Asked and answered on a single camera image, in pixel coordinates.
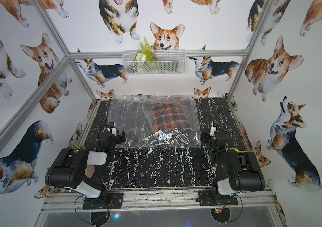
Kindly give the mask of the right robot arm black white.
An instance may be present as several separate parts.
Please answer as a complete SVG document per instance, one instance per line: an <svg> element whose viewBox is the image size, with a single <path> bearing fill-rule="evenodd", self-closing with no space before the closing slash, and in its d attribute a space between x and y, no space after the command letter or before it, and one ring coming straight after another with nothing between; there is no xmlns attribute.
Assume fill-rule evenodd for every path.
<svg viewBox="0 0 322 227"><path fill-rule="evenodd" d="M209 132L202 133L210 160L227 168L227 177L214 186L217 195L232 195L240 192L262 192L265 180L253 152L225 146L226 133L221 124L212 121Z"/></svg>

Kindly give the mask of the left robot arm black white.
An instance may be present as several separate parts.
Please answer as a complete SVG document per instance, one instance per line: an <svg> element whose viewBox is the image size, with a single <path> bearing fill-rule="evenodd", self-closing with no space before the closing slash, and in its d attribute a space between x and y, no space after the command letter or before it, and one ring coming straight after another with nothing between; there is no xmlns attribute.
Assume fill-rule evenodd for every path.
<svg viewBox="0 0 322 227"><path fill-rule="evenodd" d="M95 149L64 148L46 173L45 183L49 186L76 191L87 199L106 201L108 194L102 183L86 175L91 166L102 166L108 154L117 144L126 141L125 131L119 131L113 123L101 126Z"/></svg>

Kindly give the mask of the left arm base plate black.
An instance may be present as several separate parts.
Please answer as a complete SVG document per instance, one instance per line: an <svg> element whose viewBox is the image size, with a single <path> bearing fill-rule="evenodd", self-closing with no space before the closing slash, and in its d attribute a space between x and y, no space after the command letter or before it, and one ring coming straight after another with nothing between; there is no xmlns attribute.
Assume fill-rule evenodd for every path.
<svg viewBox="0 0 322 227"><path fill-rule="evenodd" d="M83 210L99 209L121 209L123 203L123 193L110 193L106 197L100 195L98 198L85 198Z"/></svg>

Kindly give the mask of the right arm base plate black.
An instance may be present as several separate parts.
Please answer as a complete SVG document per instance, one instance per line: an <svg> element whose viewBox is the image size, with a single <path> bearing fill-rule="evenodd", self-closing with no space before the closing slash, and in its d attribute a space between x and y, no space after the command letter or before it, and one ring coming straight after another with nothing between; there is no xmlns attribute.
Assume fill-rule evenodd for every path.
<svg viewBox="0 0 322 227"><path fill-rule="evenodd" d="M199 191L196 202L202 207L238 205L236 195L221 195L212 190Z"/></svg>

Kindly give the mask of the clear plastic vacuum bag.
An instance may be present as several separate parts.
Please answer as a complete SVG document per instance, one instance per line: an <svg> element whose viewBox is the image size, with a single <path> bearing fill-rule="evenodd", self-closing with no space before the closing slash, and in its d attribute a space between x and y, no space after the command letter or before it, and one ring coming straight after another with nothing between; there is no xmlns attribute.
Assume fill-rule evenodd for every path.
<svg viewBox="0 0 322 227"><path fill-rule="evenodd" d="M188 96L126 96L110 102L108 122L125 132L121 148L201 146L196 101Z"/></svg>

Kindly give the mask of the red plaid shirt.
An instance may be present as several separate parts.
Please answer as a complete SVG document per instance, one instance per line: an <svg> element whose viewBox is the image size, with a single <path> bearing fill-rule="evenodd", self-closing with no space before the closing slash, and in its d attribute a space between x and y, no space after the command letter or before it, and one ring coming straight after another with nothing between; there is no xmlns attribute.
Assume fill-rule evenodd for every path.
<svg viewBox="0 0 322 227"><path fill-rule="evenodd" d="M179 97L169 97L151 103L151 119L155 132L171 133L191 129Z"/></svg>

